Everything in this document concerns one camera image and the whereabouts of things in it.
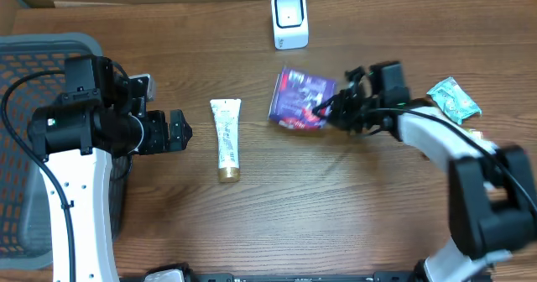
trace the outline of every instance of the gray plastic bin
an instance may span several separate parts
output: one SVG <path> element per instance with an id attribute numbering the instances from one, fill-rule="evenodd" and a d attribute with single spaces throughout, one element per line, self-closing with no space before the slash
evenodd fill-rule
<path id="1" fill-rule="evenodd" d="M 63 70 L 66 58 L 102 55 L 86 34 L 26 34 L 0 37 L 0 98 L 16 80 L 37 71 Z M 37 107 L 62 92 L 64 76 L 42 76 L 20 86 L 9 99 L 13 127 L 31 147 L 26 127 Z M 128 167 L 113 161 L 110 184 L 112 236 L 119 234 Z M 43 177 L 0 122 L 0 269 L 41 269 L 52 263 L 49 202 Z"/>

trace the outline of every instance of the basket hole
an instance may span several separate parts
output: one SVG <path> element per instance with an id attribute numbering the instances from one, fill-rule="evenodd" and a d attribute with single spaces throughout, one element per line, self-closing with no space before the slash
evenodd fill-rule
<path id="1" fill-rule="evenodd" d="M 4 79 L 7 79 L 8 77 L 11 77 L 11 76 L 13 76 L 13 71 L 6 71 L 6 72 L 2 73 L 2 77 Z"/>

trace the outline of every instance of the white tube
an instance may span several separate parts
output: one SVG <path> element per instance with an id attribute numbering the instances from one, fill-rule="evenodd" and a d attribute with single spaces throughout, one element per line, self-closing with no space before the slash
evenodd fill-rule
<path id="1" fill-rule="evenodd" d="M 237 182 L 238 167 L 238 115 L 240 99 L 211 100 L 218 135 L 218 179 L 220 182 Z"/>

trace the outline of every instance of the teal packet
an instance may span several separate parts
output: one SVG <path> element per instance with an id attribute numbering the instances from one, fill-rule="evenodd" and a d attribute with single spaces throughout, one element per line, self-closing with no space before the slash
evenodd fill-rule
<path id="1" fill-rule="evenodd" d="M 439 82 L 427 92 L 438 104 L 442 112 L 453 122 L 462 124 L 462 120 L 475 113 L 482 115 L 479 106 L 462 90 L 453 77 Z"/>

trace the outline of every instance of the purple pouch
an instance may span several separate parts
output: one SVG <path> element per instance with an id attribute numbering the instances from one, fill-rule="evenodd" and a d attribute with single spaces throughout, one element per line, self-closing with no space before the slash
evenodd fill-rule
<path id="1" fill-rule="evenodd" d="M 291 129 L 321 128 L 326 122 L 313 115 L 311 109 L 335 91 L 335 81 L 285 67 L 276 81 L 268 119 Z"/>

